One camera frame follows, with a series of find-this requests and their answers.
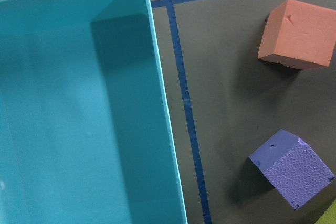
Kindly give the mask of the near purple foam block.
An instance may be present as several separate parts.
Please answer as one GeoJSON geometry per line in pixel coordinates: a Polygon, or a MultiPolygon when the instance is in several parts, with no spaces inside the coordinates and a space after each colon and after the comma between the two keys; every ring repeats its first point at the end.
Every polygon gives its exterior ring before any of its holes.
{"type": "Polygon", "coordinates": [[[249,159],[295,210],[335,179],[310,145],[283,129],[250,154],[249,159]]]}

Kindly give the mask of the yellow foam block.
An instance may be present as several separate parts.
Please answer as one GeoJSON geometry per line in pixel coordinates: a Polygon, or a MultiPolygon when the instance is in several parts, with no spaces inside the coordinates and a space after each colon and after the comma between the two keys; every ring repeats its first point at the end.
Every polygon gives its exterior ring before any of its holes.
{"type": "Polygon", "coordinates": [[[315,224],[336,224],[336,200],[327,208],[315,224]]]}

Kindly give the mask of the teal plastic bin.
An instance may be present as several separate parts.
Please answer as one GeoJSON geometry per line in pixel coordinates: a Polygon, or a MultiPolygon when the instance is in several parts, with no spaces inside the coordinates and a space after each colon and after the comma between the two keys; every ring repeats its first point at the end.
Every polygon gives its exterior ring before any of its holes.
{"type": "Polygon", "coordinates": [[[1,0],[1,223],[187,223],[150,0],[1,0]]]}

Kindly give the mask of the near orange foam block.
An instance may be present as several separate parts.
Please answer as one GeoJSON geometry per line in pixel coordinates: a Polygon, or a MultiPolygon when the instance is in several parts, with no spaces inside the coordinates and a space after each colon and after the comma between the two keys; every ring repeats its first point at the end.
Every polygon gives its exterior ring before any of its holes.
{"type": "Polygon", "coordinates": [[[335,10],[285,0],[268,16],[258,59],[299,70],[328,67],[335,47],[335,10]]]}

